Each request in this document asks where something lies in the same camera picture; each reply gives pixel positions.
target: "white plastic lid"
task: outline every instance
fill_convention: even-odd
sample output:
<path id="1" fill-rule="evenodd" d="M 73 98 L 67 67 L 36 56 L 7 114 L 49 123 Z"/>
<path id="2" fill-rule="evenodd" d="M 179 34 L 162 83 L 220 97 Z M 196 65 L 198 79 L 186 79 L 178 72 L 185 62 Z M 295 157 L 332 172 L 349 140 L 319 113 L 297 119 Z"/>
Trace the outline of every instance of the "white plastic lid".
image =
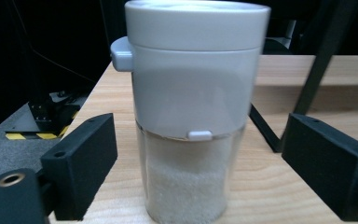
<path id="1" fill-rule="evenodd" d="M 137 0 L 125 8 L 130 43 L 151 49 L 259 48 L 269 17 L 268 7 L 238 2 Z"/>

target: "black bracket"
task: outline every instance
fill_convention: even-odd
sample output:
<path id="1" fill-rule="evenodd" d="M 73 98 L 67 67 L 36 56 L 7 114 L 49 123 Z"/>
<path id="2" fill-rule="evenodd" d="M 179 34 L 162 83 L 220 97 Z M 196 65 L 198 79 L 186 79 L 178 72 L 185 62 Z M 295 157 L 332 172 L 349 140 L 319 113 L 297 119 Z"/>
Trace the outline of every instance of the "black bracket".
<path id="1" fill-rule="evenodd" d="M 358 221 L 358 141 L 307 116 L 290 114 L 282 157 L 343 221 Z"/>
<path id="2" fill-rule="evenodd" d="M 0 175 L 0 223 L 81 220 L 117 159 L 113 114 L 83 122 L 43 155 L 36 174 L 20 169 Z"/>

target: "white cap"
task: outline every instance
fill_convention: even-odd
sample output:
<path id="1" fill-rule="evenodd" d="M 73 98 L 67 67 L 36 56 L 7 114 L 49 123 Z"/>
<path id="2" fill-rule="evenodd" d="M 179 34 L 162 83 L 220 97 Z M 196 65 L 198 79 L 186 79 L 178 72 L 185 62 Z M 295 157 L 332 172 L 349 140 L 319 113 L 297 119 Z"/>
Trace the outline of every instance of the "white cap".
<path id="1" fill-rule="evenodd" d="M 269 18 L 268 7 L 238 2 L 139 0 L 125 8 L 130 43 L 151 49 L 259 48 Z"/>
<path id="2" fill-rule="evenodd" d="M 268 19 L 268 7 L 237 2 L 128 2 L 112 61 L 133 72 L 140 126 L 189 141 L 243 128 Z"/>

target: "yellow and black hazard tape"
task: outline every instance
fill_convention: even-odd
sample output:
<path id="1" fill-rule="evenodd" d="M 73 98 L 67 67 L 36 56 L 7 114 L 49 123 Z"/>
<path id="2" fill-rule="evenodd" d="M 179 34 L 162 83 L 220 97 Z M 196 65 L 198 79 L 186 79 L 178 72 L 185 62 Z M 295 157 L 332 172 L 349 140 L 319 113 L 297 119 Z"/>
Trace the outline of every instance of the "yellow and black hazard tape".
<path id="1" fill-rule="evenodd" d="M 58 133 L 7 133 L 6 138 L 8 140 L 26 140 L 26 139 L 55 139 L 55 138 L 61 138 L 68 130 L 69 125 L 72 123 L 72 121 L 75 119 L 78 111 L 75 112 L 75 114 L 72 116 L 71 120 L 69 121 L 69 124 L 64 126 L 62 130 Z"/>

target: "wooden surface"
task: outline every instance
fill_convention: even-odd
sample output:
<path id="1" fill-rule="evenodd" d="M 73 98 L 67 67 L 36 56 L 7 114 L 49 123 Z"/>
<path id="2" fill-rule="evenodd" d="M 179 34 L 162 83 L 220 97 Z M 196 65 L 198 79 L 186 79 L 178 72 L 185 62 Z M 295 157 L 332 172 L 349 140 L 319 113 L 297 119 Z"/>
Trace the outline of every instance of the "wooden surface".
<path id="1" fill-rule="evenodd" d="M 278 135 L 293 110 L 312 60 L 312 56 L 261 57 L 253 103 Z M 68 133 L 85 119 L 112 112 L 118 160 L 83 222 L 154 223 L 144 206 L 131 74 L 118 73 L 110 65 Z M 358 56 L 334 58 L 309 116 L 358 139 Z M 250 120 L 235 167 L 228 208 L 216 223 L 341 223 L 281 154 L 271 152 Z M 54 216 L 50 220 L 56 223 Z"/>

